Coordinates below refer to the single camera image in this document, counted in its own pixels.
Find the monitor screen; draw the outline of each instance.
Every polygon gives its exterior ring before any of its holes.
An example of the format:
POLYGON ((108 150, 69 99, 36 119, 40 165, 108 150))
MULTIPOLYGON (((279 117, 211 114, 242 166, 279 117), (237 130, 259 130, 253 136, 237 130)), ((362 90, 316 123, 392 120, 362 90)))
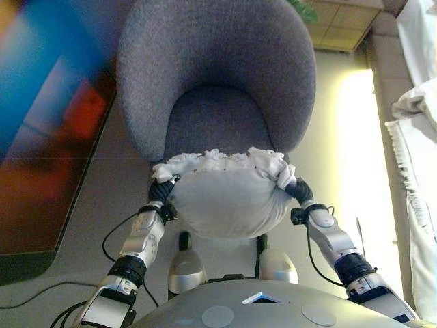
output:
POLYGON ((62 0, 2 0, 0 21, 0 255, 55 251, 115 80, 62 0))

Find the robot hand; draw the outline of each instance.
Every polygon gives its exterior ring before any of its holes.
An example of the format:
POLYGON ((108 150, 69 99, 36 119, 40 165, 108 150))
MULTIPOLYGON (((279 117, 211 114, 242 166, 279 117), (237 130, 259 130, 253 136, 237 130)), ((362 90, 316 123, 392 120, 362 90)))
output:
POLYGON ((129 237, 108 275, 76 317, 73 327, 125 328, 135 319, 133 305, 147 268, 155 261, 164 225, 170 215, 163 211, 178 176, 149 191, 149 203, 140 208, 129 237))
POLYGON ((323 204, 314 200, 313 192, 302 179, 285 191, 298 200, 301 208, 292 210, 293 224, 305 224, 310 238, 320 248, 326 261, 346 288, 349 300, 401 323, 417 319, 411 307, 398 297, 384 279, 358 253, 350 237, 323 204))

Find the white cloth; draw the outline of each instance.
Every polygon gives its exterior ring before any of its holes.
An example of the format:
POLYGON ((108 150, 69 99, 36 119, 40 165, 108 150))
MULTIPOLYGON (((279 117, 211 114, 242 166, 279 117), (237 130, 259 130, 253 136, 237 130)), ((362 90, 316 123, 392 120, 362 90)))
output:
POLYGON ((407 190, 414 303, 421 318, 437 323, 437 102, 432 85, 405 93, 392 106, 400 119, 386 126, 407 190))
POLYGON ((437 78, 407 91, 392 105, 391 110, 395 118, 424 113, 437 131, 437 78))
POLYGON ((159 183, 179 174, 169 196, 179 220, 201 236, 251 238, 275 227, 291 197, 282 189, 296 184, 295 167, 272 150, 250 148, 226 156, 214 149, 182 154, 158 164, 159 183))
POLYGON ((433 0, 408 0, 396 18, 414 86, 437 77, 437 16, 433 0))

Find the black strap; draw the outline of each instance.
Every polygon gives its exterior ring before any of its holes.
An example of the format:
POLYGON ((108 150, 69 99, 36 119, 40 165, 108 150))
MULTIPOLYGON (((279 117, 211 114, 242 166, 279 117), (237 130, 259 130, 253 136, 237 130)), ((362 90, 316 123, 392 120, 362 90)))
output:
POLYGON ((176 220, 176 218, 178 217, 176 209, 171 204, 163 205, 161 208, 155 205, 143 206, 139 209, 138 214, 147 212, 149 210, 155 210, 156 212, 158 212, 158 214, 161 216, 161 219, 163 219, 164 225, 168 221, 176 220))

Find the silver robot leg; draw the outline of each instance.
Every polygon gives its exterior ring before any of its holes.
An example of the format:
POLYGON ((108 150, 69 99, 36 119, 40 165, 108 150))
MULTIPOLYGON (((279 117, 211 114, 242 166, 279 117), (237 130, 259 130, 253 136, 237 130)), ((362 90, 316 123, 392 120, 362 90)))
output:
POLYGON ((267 236, 257 239, 259 254, 258 277, 261 280, 279 280, 292 284, 298 283, 298 273, 288 255, 277 249, 267 247, 267 236))
POLYGON ((169 299, 206 283, 206 271, 197 253, 191 249, 188 232, 179 235, 179 252, 171 261, 168 276, 169 299))

